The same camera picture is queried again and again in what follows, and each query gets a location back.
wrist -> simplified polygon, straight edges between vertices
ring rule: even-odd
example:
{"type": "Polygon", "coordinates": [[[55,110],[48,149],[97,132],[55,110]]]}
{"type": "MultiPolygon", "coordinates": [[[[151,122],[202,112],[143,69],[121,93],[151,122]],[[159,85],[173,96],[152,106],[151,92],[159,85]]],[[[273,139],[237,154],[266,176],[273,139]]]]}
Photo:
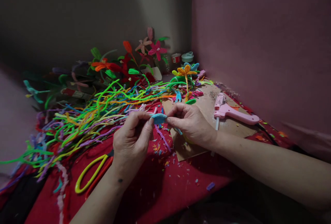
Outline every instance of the wrist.
{"type": "Polygon", "coordinates": [[[117,168],[114,163],[107,170],[102,180],[107,188],[112,188],[113,190],[116,190],[119,194],[123,194],[129,185],[124,183],[124,179],[122,179],[122,177],[117,172],[117,168]]]}
{"type": "Polygon", "coordinates": [[[222,155],[225,150],[225,143],[227,140],[224,134],[224,132],[215,130],[215,139],[212,141],[211,151],[222,155]]]}

hand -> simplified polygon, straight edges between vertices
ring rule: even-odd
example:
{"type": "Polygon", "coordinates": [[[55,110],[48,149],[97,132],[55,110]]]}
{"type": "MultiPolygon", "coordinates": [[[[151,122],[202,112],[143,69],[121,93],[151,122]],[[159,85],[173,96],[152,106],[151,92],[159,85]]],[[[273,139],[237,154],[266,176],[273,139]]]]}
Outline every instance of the hand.
{"type": "Polygon", "coordinates": [[[114,135],[114,174],[125,188],[145,160],[154,120],[147,112],[131,112],[114,135]]]}
{"type": "Polygon", "coordinates": [[[206,121],[197,106],[176,103],[167,116],[167,123],[179,128],[190,141],[213,150],[217,131],[206,121]]]}

yellow flower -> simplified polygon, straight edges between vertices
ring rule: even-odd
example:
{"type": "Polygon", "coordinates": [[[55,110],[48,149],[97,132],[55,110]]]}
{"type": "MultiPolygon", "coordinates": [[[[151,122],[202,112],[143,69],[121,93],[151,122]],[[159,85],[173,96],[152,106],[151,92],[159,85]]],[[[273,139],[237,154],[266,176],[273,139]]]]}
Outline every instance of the yellow flower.
{"type": "Polygon", "coordinates": [[[196,75],[197,74],[196,71],[191,71],[190,65],[186,65],[184,69],[178,68],[177,70],[179,72],[178,76],[187,77],[187,75],[196,75]]]}

hot glue gun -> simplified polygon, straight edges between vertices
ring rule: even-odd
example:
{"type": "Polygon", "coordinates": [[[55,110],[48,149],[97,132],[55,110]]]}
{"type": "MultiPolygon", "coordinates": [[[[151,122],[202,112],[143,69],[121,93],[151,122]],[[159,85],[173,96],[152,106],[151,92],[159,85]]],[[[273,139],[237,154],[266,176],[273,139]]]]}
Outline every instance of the hot glue gun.
{"type": "Polygon", "coordinates": [[[216,130],[220,123],[220,119],[224,119],[225,116],[230,116],[236,120],[239,120],[248,125],[255,125],[259,122],[260,118],[257,115],[243,114],[227,104],[226,96],[223,92],[220,92],[215,101],[214,117],[216,118],[216,130]]]}

yellow scissors handle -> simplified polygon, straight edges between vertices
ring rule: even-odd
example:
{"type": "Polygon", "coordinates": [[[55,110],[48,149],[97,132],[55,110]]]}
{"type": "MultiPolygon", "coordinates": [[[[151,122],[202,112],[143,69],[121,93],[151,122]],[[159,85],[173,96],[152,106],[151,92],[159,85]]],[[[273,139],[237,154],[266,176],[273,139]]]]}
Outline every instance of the yellow scissors handle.
{"type": "Polygon", "coordinates": [[[107,160],[108,158],[108,155],[105,154],[101,157],[98,157],[97,159],[93,160],[88,166],[86,166],[86,168],[83,170],[82,174],[80,174],[77,182],[76,182],[76,186],[75,186],[75,192],[77,194],[80,194],[82,192],[84,192],[90,185],[91,183],[93,182],[93,180],[96,178],[97,174],[99,173],[99,171],[101,170],[103,164],[105,163],[105,161],[107,160]],[[97,170],[94,172],[93,176],[91,177],[91,179],[87,182],[87,184],[81,189],[80,188],[80,183],[84,177],[84,175],[86,174],[86,172],[91,168],[92,165],[94,165],[95,163],[97,163],[98,161],[101,161],[99,167],[97,168],[97,170]]]}

